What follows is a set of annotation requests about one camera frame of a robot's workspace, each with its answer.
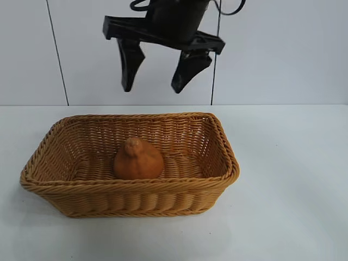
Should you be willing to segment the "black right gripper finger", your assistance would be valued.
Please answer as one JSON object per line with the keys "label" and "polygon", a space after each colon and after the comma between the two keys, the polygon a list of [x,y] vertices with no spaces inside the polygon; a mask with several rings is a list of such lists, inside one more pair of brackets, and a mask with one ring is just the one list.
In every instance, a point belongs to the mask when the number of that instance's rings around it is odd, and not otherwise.
{"label": "black right gripper finger", "polygon": [[130,39],[118,39],[121,58],[122,79],[121,84],[125,92],[130,92],[135,76],[145,55],[140,48],[140,42]]}
{"label": "black right gripper finger", "polygon": [[181,51],[179,62],[172,78],[171,86],[179,94],[185,86],[212,63],[205,50]]}

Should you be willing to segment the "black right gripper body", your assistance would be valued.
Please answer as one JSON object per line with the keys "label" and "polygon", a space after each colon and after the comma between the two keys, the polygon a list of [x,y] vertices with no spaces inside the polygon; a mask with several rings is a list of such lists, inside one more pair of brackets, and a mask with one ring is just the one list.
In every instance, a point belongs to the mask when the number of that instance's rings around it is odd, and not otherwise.
{"label": "black right gripper body", "polygon": [[221,54],[225,42],[198,30],[209,1],[150,1],[145,17],[105,16],[102,32],[112,38],[148,42],[181,51]]}

